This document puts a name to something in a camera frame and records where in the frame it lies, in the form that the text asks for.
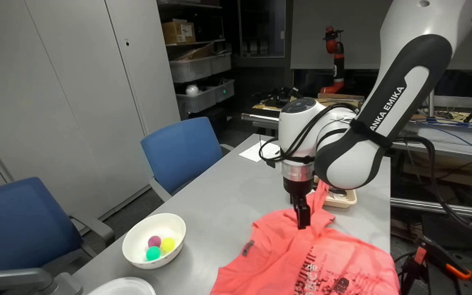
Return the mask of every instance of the white object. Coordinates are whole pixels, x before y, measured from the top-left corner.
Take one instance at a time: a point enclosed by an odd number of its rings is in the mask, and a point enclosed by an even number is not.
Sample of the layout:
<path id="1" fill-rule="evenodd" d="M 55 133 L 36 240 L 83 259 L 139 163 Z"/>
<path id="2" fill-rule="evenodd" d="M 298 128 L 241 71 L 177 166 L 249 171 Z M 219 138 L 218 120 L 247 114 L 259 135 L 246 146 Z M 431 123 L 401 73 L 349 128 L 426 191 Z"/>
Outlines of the white object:
<path id="1" fill-rule="evenodd" d="M 157 269 L 169 264 L 183 248 L 187 235 L 185 222 L 173 214 L 151 215 L 131 228 L 123 240 L 123 256 L 139 269 Z M 146 259 L 147 241 L 151 236 L 172 238 L 172 253 L 162 255 L 157 261 Z"/>
<path id="2" fill-rule="evenodd" d="M 259 163 L 260 158 L 259 158 L 259 150 L 265 145 L 265 141 L 259 141 L 255 145 L 252 145 L 249 150 L 242 151 L 239 156 L 241 158 L 246 158 L 252 163 Z M 270 158 L 277 158 L 280 155 L 280 148 L 278 145 L 273 145 L 273 143 L 269 143 L 267 146 L 264 146 L 262 150 L 262 156 L 265 159 L 270 159 Z"/>
<path id="3" fill-rule="evenodd" d="M 200 89 L 198 89 L 198 86 L 191 84 L 191 86 L 187 87 L 185 92 L 187 92 L 187 96 L 195 97 L 195 96 L 200 94 Z"/>
<path id="4" fill-rule="evenodd" d="M 349 209 L 357 204 L 355 191 L 346 191 L 344 194 L 329 192 L 328 199 L 324 200 L 326 207 L 337 207 L 337 209 Z"/>
<path id="5" fill-rule="evenodd" d="M 155 295 L 151 284 L 137 277 L 119 277 L 92 291 L 88 295 Z"/>

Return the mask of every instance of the yellow ball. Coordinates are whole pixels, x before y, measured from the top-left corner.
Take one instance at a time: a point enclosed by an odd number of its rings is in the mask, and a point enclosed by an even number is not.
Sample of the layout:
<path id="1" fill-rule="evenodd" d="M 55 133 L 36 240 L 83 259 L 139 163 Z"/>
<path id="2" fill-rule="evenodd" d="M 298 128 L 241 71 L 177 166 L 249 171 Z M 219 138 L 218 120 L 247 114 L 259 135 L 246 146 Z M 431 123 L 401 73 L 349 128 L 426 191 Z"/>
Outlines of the yellow ball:
<path id="1" fill-rule="evenodd" d="M 172 240 L 172 238 L 164 238 L 162 241 L 160 241 L 160 251 L 164 253 L 164 255 L 169 255 L 169 253 L 172 253 L 173 251 L 173 248 L 175 248 L 175 241 Z"/>

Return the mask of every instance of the gray wall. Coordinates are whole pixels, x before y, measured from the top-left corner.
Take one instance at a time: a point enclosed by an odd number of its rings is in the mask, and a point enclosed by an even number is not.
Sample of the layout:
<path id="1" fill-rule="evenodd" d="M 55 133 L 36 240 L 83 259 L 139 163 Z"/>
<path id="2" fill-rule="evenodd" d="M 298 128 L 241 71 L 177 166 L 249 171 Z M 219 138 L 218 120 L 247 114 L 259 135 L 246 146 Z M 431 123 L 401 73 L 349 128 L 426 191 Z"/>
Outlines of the gray wall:
<path id="1" fill-rule="evenodd" d="M 377 69 L 380 27 L 391 0 L 295 0 L 291 28 L 291 69 L 329 69 L 324 28 L 344 30 L 346 69 Z M 472 35 L 459 48 L 450 69 L 472 69 Z"/>

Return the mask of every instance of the green ball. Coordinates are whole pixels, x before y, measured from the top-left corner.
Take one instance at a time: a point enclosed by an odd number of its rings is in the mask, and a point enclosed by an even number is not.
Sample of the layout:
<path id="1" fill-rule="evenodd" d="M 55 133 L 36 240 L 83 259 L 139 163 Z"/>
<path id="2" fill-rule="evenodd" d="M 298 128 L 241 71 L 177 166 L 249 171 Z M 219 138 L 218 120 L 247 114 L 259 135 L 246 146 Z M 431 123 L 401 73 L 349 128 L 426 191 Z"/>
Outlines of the green ball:
<path id="1" fill-rule="evenodd" d="M 147 259 L 147 261 L 155 261 L 155 259 L 159 259 L 159 256 L 160 256 L 160 250 L 159 248 L 149 248 L 147 250 L 147 253 L 144 255 L 144 258 Z"/>

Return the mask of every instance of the white bowl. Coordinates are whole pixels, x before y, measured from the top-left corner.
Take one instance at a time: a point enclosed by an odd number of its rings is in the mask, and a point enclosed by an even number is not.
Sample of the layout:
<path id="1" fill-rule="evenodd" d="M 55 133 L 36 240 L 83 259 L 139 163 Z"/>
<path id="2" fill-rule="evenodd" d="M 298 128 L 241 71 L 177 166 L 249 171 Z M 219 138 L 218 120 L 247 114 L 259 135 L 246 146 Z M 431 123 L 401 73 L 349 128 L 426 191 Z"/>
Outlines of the white bowl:
<path id="1" fill-rule="evenodd" d="M 137 277 L 119 277 L 92 291 L 88 295 L 155 295 L 151 284 Z"/>
<path id="2" fill-rule="evenodd" d="M 169 264 L 183 248 L 187 227 L 185 222 L 172 214 L 151 215 L 131 228 L 123 240 L 123 256 L 139 269 L 157 269 Z M 170 253 L 155 261 L 146 259 L 147 241 L 151 236 L 172 238 L 175 246 Z"/>

